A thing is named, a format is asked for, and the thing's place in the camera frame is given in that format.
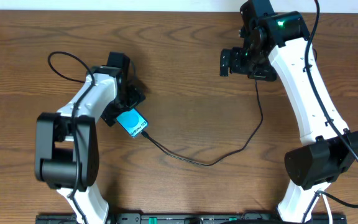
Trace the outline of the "teal screen smartphone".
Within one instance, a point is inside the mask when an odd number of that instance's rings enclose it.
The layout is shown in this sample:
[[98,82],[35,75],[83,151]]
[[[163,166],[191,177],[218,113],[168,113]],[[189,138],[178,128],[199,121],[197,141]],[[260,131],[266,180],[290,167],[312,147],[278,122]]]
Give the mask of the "teal screen smartphone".
[[149,125],[148,121],[135,108],[121,113],[116,121],[132,138],[138,136]]

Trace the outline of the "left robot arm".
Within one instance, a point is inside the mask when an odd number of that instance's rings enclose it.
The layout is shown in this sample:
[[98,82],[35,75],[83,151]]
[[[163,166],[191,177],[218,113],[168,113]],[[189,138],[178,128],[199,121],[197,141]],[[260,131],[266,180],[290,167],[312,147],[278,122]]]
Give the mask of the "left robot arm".
[[96,183],[96,124],[119,123],[134,137],[147,121],[136,111],[144,94],[128,79],[131,60],[110,52],[106,64],[86,67],[78,93],[55,113],[41,113],[35,137],[35,177],[63,196],[72,215],[38,215],[36,223],[115,223]]

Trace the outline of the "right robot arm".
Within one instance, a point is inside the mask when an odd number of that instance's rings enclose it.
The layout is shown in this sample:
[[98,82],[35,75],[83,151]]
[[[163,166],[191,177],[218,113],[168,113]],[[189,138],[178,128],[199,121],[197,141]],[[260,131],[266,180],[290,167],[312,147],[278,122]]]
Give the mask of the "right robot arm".
[[290,183],[277,222],[311,223],[318,199],[328,198],[327,188],[358,162],[358,131],[349,129],[330,98],[313,55],[314,32],[302,15],[278,14],[269,1],[247,1],[240,13],[244,43],[221,51],[220,76],[282,82],[301,147],[285,154]]

